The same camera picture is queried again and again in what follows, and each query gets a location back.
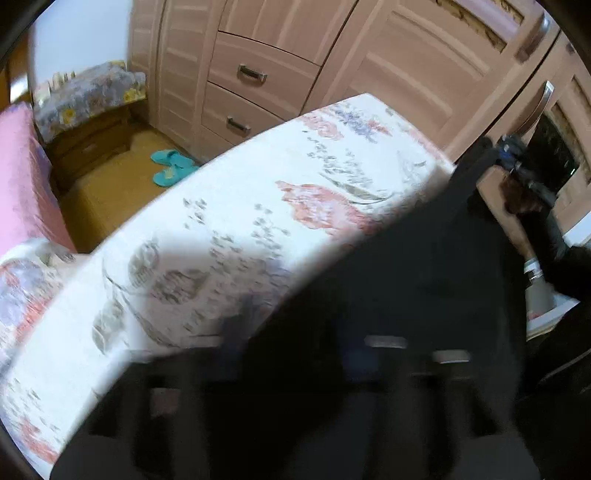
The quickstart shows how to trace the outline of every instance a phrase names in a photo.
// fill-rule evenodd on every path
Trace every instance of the drawer handle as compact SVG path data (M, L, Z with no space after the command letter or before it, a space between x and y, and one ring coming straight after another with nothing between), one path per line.
M251 132L251 128L248 125L242 125L236 122L230 115L228 115L228 121L226 122L226 126L234 127L240 130L245 136Z
M542 92L542 98L538 102L538 105L535 106L534 111L525 119L519 128L515 130L513 133L518 137L523 137L530 129L535 125L535 123L540 119L544 110L550 103L550 98L554 93L554 85L550 81L546 81L544 84L544 91Z
M252 70L243 63L241 63L238 67L238 73L242 73L243 75L250 77L251 79L258 80L259 82L261 82L261 85L267 81L266 73L260 73L256 70Z
M542 17L542 23L538 26L538 30L535 32L534 36L531 37L531 40L523 45L517 51L517 60L521 63L528 60L529 57L536 51L536 49L542 43L542 40L546 36L546 34L550 31L550 19L548 15L544 12L544 16Z

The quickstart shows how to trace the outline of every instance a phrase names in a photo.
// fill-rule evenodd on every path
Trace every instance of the person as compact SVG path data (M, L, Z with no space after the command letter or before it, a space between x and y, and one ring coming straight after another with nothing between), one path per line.
M556 217L511 176L505 209L520 221L546 281L580 303L532 349L516 424L543 478L589 476L591 442L591 250L566 244Z

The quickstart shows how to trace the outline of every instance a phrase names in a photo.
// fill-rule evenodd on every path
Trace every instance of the wardrobe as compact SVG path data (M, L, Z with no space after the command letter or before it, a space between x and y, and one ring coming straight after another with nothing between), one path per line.
M546 111L582 165L561 226L591 210L591 77L534 0L134 0L129 52L146 119L202 161L363 92L452 160L482 134L531 138ZM521 241L500 178L481 191Z

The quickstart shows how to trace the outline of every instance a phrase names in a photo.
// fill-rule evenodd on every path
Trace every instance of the wall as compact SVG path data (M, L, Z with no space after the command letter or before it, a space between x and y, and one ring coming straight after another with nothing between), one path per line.
M569 245L579 245L589 241L591 236L591 213L588 213L583 219L572 227L564 236Z
M127 60L132 3L55 0L31 29L31 88L55 72L79 72L107 60Z

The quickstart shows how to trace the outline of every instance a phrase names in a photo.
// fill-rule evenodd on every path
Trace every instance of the slipper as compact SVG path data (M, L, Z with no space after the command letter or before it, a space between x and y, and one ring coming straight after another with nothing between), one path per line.
M150 158L160 165L175 165L181 168L193 166L193 160L181 155L177 150L160 150L152 153Z
M177 165L171 165L169 168L165 168L163 171L155 174L152 180L160 187L171 187L198 169L199 167L183 168Z

